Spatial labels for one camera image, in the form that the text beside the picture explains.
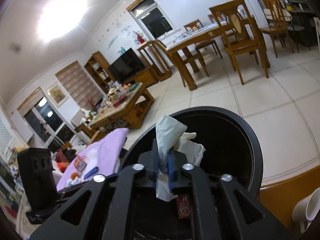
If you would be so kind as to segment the orange ball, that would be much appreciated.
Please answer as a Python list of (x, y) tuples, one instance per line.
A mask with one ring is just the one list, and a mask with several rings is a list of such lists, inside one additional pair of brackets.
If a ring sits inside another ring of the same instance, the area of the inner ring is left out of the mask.
[(76, 173), (76, 172), (73, 172), (73, 173), (71, 174), (71, 180), (74, 180), (75, 178), (79, 178), (79, 174)]

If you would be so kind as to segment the white tissue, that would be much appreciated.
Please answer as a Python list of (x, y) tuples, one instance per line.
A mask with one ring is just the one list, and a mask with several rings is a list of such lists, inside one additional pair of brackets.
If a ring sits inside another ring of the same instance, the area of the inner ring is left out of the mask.
[(177, 198), (170, 189), (170, 182), (173, 179), (173, 158), (169, 156), (169, 153), (172, 151), (183, 153), (187, 163), (199, 166), (205, 148), (201, 144), (192, 142), (192, 139), (196, 138), (195, 132), (186, 132), (187, 125), (170, 116), (162, 115), (157, 121), (155, 129), (159, 154), (156, 197), (169, 202)]

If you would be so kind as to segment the wooden coffee table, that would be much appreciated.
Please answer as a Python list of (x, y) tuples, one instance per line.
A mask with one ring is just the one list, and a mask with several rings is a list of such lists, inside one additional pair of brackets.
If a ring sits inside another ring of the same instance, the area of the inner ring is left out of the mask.
[(154, 101), (147, 88), (140, 83), (134, 91), (126, 95), (126, 99), (118, 107), (102, 110), (89, 123), (89, 127), (104, 132), (111, 132), (116, 128), (139, 129)]

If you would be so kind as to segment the wooden dining chair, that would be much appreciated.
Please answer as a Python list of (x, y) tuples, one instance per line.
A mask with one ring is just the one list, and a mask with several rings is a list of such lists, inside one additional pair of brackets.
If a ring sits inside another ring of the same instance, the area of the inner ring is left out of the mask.
[(240, 83), (243, 85), (244, 81), (236, 57), (245, 53), (253, 53), (256, 63), (262, 64), (264, 74), (269, 78), (265, 42), (245, 0), (229, 1), (209, 10), (220, 28), (225, 50)]
[(198, 53), (191, 53), (187, 47), (183, 48), (182, 51), (184, 53), (183, 56), (180, 56), (179, 53), (173, 52), (168, 53), (166, 46), (159, 40), (153, 40), (151, 43), (159, 49), (161, 52), (164, 53), (164, 55), (172, 62), (172, 64), (176, 67), (178, 70), (184, 86), (187, 85), (188, 89), (190, 91), (195, 90), (197, 88), (197, 85), (194, 81), (194, 79), (191, 76), (191, 73), (189, 72), (187, 68), (187, 64), (190, 64), (193, 71), (196, 73), (199, 71), (198, 65), (196, 64), (196, 61), (199, 62), (200, 66), (202, 67), (205, 75), (208, 77), (208, 71), (206, 68), (206, 64), (204, 62), (203, 56)]

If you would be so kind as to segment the purple tablecloth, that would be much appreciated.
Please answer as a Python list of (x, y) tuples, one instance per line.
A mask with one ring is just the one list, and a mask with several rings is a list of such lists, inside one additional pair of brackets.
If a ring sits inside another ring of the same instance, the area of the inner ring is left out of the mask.
[(117, 128), (103, 139), (90, 144), (78, 154), (87, 164), (81, 177), (83, 178), (86, 173), (95, 167), (99, 168), (99, 174), (105, 176), (115, 173), (128, 131), (128, 128)]

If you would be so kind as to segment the tall wooden plant stand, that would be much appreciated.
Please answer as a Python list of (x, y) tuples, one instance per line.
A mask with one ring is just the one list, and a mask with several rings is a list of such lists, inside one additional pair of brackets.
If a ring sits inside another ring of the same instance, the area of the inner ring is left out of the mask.
[(149, 67), (158, 81), (164, 81), (172, 76), (172, 70), (161, 52), (156, 41), (146, 41), (137, 47), (143, 62)]

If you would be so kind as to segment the black trash bin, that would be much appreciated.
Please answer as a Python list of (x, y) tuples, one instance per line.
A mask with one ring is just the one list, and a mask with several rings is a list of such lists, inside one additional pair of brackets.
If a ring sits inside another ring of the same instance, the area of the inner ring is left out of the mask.
[[(174, 119), (195, 132), (195, 143), (205, 148), (200, 167), (213, 182), (223, 174), (231, 175), (251, 195), (257, 198), (263, 176), (263, 158), (257, 136), (247, 122), (237, 114), (219, 107), (194, 107), (173, 114)], [(148, 147), (156, 140), (155, 127), (149, 128), (130, 147), (125, 166), (138, 159), (135, 144)], [(190, 210), (188, 197), (156, 202), (157, 239), (191, 239), (188, 235)]]

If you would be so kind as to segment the round ceiling lamp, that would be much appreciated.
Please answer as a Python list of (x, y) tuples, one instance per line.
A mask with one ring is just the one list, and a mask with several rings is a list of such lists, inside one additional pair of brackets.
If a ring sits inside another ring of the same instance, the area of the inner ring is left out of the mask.
[(88, 10), (88, 0), (49, 0), (38, 21), (38, 38), (48, 43), (66, 35), (79, 25)]

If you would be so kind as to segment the red snack box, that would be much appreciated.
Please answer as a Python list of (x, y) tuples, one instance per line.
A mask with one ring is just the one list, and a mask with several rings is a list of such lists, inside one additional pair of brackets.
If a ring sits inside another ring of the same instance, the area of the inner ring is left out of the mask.
[(87, 163), (84, 161), (84, 158), (82, 158), (79, 155), (74, 159), (73, 164), (75, 169), (80, 173), (83, 172), (87, 166)]

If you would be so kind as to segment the framed sunflower painting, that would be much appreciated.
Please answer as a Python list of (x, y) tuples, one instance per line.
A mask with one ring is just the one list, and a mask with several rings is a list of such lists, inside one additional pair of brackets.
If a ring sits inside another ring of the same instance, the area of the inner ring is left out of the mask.
[(57, 108), (60, 108), (69, 99), (62, 86), (57, 82), (50, 86), (46, 92)]

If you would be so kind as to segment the wooden bookshelf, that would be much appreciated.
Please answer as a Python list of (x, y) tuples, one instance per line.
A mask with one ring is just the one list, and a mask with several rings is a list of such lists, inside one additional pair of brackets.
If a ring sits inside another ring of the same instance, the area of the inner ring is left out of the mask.
[(108, 70), (109, 66), (110, 64), (99, 51), (93, 53), (90, 59), (84, 65), (85, 70), (105, 94), (107, 94), (109, 91), (109, 83), (111, 81), (115, 81), (114, 76)]

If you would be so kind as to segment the wooden dining chair left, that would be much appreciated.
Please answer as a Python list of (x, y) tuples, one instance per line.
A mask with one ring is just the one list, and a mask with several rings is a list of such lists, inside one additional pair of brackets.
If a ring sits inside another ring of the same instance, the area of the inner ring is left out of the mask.
[(205, 75), (208, 77), (208, 71), (206, 68), (206, 64), (204, 62), (203, 56), (198, 53), (191, 53), (187, 47), (183, 48), (182, 51), (184, 53), (183, 56), (180, 56), (179, 53), (173, 52), (168, 53), (166, 46), (159, 40), (153, 40), (151, 43), (159, 49), (161, 52), (164, 53), (164, 55), (172, 62), (172, 64), (176, 67), (178, 70), (184, 86), (187, 85), (188, 89), (190, 91), (195, 90), (197, 88), (197, 85), (194, 81), (194, 79), (191, 76), (191, 73), (189, 72), (187, 68), (187, 64), (190, 64), (193, 71), (196, 73), (199, 71), (198, 65), (196, 64), (196, 61), (199, 62), (200, 66), (202, 67)]

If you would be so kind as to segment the black television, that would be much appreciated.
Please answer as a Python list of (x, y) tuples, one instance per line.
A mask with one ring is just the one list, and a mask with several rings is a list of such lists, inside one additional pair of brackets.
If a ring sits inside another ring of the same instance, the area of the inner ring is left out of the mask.
[(119, 83), (124, 83), (144, 69), (144, 63), (132, 48), (125, 51), (125, 53), (120, 55), (120, 57), (108, 67), (108, 71)]

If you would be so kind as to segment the wooden dining chair near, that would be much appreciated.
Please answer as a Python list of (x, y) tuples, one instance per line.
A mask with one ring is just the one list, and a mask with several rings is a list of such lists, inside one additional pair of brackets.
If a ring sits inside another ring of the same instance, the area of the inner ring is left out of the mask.
[(245, 0), (229, 1), (209, 10), (220, 28), (225, 50), (240, 83), (243, 85), (244, 81), (236, 57), (245, 53), (253, 53), (256, 63), (262, 64), (264, 74), (269, 78), (265, 42)]

